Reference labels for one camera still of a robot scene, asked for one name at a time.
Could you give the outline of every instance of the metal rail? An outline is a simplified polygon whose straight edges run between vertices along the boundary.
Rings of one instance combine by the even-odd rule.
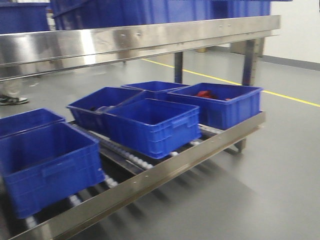
[[[260,39],[280,16],[0,35],[0,82]]]

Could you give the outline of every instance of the blue crate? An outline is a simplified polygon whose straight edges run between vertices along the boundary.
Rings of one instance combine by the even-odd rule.
[[[177,23],[211,19],[211,0],[141,1],[145,24]]]
[[[49,31],[47,3],[0,3],[0,34]]]
[[[98,141],[65,122],[0,139],[0,156],[19,219],[104,180]]]
[[[164,82],[164,81],[147,81],[147,82],[123,85],[123,87],[127,87],[127,88],[146,90],[147,91],[146,98],[157,99],[157,100],[166,100],[168,92],[174,89],[183,88],[186,86],[188,85],[174,83],[174,82]]]
[[[211,91],[218,99],[195,96]],[[217,129],[228,129],[260,112],[261,87],[199,83],[168,93],[173,102],[200,107],[199,121]]]
[[[270,1],[52,0],[51,5],[57,29],[72,30],[264,16]]]
[[[65,118],[46,108],[0,118],[0,139],[59,122]]]
[[[76,123],[87,130],[109,136],[109,124],[100,108],[121,106],[146,97],[142,90],[106,86],[67,106]]]
[[[199,107],[144,99],[111,109],[110,139],[153,159],[161,159],[201,136]]]

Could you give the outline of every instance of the gray floor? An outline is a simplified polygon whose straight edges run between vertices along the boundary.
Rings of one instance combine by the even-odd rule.
[[[173,56],[152,60],[173,64]],[[243,57],[186,52],[184,68],[240,82]],[[184,73],[184,82],[220,83]],[[0,107],[0,117],[46,107],[72,120],[65,106],[103,86],[172,82],[173,69],[144,60],[24,81],[31,102]],[[256,85],[320,104],[320,71],[259,62]],[[243,154],[221,152],[73,237],[73,240],[320,239],[320,108],[263,93],[264,128]]]

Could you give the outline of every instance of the person's foot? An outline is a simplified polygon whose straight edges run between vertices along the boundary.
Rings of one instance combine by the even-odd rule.
[[[29,102],[29,99],[26,97],[0,96],[0,106],[26,104],[28,102]]]

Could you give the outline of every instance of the yellow floor line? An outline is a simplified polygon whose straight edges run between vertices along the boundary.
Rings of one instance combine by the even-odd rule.
[[[153,63],[153,64],[158,64],[158,65],[161,65],[161,66],[172,68],[172,69],[175,68],[172,65],[164,64],[164,63],[157,62],[157,61],[152,61],[152,60],[145,59],[145,58],[142,58],[142,60],[150,62],[150,63]],[[194,75],[202,76],[202,77],[209,78],[209,79],[215,79],[215,80],[222,81],[222,82],[228,83],[228,84],[241,85],[240,83],[237,83],[237,82],[234,82],[234,81],[225,80],[225,79],[222,79],[222,78],[219,78],[219,77],[202,74],[202,73],[195,72],[195,71],[190,71],[190,70],[186,70],[186,69],[183,69],[183,71],[186,72],[186,73],[189,73],[189,74],[194,74]],[[268,91],[268,90],[264,90],[263,92],[266,93],[266,94],[271,94],[271,95],[274,95],[274,96],[278,96],[278,97],[285,98],[285,99],[290,99],[290,100],[293,100],[293,101],[296,101],[296,102],[299,102],[299,103],[308,104],[308,105],[320,108],[320,104],[317,104],[317,103],[314,103],[314,102],[305,101],[305,100],[302,100],[302,99],[299,99],[299,98],[296,98],[296,97],[287,96],[287,95],[283,95],[283,94],[276,93],[276,92],[273,92],[273,91]]]

